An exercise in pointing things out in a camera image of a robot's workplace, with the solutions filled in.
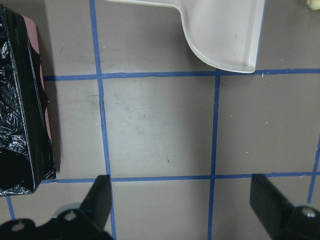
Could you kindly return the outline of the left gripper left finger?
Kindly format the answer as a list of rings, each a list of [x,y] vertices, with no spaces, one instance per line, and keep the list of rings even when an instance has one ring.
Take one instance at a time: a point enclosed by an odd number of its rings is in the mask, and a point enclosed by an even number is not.
[[[79,209],[103,231],[112,208],[111,179],[109,175],[99,175],[81,203]]]

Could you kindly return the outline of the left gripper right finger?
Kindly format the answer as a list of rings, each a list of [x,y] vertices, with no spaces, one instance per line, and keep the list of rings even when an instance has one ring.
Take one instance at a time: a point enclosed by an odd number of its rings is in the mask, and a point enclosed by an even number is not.
[[[267,232],[281,232],[294,205],[261,173],[251,176],[250,206]]]

